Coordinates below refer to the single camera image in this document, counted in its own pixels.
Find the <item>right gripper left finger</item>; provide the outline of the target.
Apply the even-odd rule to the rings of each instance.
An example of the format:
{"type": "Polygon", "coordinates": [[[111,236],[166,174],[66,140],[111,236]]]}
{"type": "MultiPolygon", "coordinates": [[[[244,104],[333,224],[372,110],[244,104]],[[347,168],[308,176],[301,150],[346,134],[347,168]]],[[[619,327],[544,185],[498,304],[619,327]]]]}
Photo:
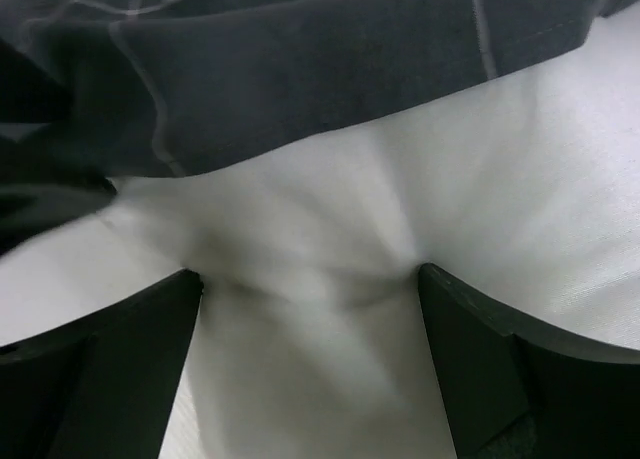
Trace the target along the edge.
{"type": "Polygon", "coordinates": [[[2,347],[2,458],[158,457],[202,291],[183,270],[2,347]]]}

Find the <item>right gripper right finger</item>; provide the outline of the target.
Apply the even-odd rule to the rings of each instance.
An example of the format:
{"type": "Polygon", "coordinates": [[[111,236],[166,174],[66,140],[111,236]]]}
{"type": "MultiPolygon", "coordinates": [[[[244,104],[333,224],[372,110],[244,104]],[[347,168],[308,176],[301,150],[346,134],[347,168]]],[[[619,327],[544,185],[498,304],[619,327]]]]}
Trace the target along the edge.
{"type": "Polygon", "coordinates": [[[434,264],[418,289],[458,457],[638,457],[638,351],[518,311],[434,264]]]}

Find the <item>dark grey checked pillowcase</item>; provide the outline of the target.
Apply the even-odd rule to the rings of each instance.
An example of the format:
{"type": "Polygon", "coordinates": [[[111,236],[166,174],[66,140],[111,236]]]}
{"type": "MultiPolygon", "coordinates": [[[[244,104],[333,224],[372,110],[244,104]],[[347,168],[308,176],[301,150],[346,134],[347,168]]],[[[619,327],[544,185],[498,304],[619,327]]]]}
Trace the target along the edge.
{"type": "Polygon", "coordinates": [[[638,0],[1,0],[1,249],[580,47],[638,0]]]}

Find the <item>white pillow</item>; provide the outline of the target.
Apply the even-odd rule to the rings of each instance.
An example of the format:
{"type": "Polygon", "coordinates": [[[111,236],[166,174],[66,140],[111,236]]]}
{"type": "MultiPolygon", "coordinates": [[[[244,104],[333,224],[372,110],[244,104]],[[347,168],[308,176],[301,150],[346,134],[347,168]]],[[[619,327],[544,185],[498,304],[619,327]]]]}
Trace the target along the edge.
{"type": "Polygon", "coordinates": [[[205,291],[165,458],[450,458],[415,275],[432,262],[639,344],[639,10],[579,49],[207,175],[132,179],[1,263],[1,340],[182,266],[205,291]]]}

